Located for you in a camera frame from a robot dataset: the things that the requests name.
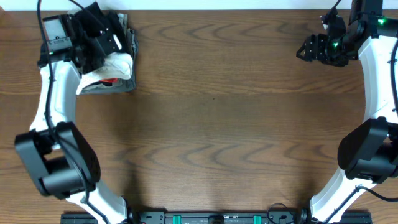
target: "wooden table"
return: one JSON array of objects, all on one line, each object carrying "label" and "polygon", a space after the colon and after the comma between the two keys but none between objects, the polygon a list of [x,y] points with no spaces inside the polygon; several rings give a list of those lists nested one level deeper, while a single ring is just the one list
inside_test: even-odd
[{"label": "wooden table", "polygon": [[[141,210],[303,205],[331,178],[341,139],[364,114],[359,61],[335,68],[295,58],[308,35],[323,32],[324,12],[127,12],[140,42],[137,90],[79,96],[76,106],[76,125],[99,157],[102,179]],[[4,223],[59,223],[64,211],[80,211],[40,196],[14,149],[37,110],[40,44],[35,12],[3,15]],[[375,189],[396,197],[397,183]],[[398,218],[398,205],[369,194],[352,208],[369,209],[375,223]]]}]

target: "wooden tabletop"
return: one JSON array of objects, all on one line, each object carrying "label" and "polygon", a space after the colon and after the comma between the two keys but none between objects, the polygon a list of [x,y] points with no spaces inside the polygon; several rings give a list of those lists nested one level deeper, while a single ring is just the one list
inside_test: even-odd
[{"label": "wooden tabletop", "polygon": [[[364,116],[359,61],[335,68],[295,58],[308,35],[323,32],[325,11],[126,13],[140,42],[137,89],[79,96],[76,106],[76,125],[113,191],[141,210],[246,211],[299,207],[325,186],[341,139]],[[14,149],[37,111],[40,44],[35,12],[5,12],[2,223],[59,223],[64,211],[81,211],[40,196]],[[375,189],[398,197],[397,184]],[[368,193],[351,208],[370,210],[375,223],[398,219],[398,205]]]}]

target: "green light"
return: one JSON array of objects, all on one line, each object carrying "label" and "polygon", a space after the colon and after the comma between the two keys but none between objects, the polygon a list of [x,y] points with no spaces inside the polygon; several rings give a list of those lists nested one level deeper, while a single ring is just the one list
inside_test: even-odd
[{"label": "green light", "polygon": [[385,19],[378,19],[377,21],[380,23],[380,25],[383,25],[386,22]]}]

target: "white arm segment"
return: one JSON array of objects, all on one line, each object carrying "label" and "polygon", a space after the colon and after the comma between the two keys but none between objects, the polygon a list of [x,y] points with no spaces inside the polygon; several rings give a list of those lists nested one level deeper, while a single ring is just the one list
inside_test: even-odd
[{"label": "white arm segment", "polygon": [[[84,192],[73,194],[67,198],[67,201],[75,203],[86,210],[97,219],[98,224],[105,224],[100,215],[94,212],[88,205],[81,203],[84,196]],[[126,202],[122,197],[116,196],[102,180],[95,185],[95,190],[90,192],[88,201],[106,216],[109,224],[121,223],[127,218]]]},{"label": "white arm segment", "polygon": [[[386,117],[390,123],[398,123],[398,116],[393,109],[394,99],[391,90],[390,63],[391,51],[397,38],[380,36],[378,39],[368,38],[359,49],[359,59],[362,63],[366,110],[364,121],[369,118],[377,119]],[[376,186],[370,180],[349,180],[345,172],[337,169],[334,176],[326,184],[321,192],[311,198],[311,214],[319,221],[325,221],[338,208],[356,186],[367,188]],[[329,221],[338,222],[342,214],[364,192],[361,189],[351,200]]]},{"label": "white arm segment", "polygon": [[[80,83],[80,74],[73,62],[52,63],[54,83],[50,101],[50,115],[53,125],[59,122],[75,122],[76,90]],[[42,91],[40,93],[39,108],[30,130],[43,131],[48,129],[45,122],[45,104],[49,90],[49,65],[40,69],[42,76]]]}]

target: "white wall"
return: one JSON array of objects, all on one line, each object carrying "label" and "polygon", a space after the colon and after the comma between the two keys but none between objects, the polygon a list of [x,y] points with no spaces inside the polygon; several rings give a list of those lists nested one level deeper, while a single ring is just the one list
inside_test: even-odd
[{"label": "white wall", "polygon": [[[76,0],[87,6],[94,0]],[[221,9],[329,9],[336,0],[96,0],[102,9],[124,10],[221,10]],[[7,11],[35,10],[37,0],[0,0]],[[338,9],[351,8],[342,0]],[[384,9],[398,9],[398,0],[384,0]],[[43,0],[42,10],[77,9],[68,0]]]}]

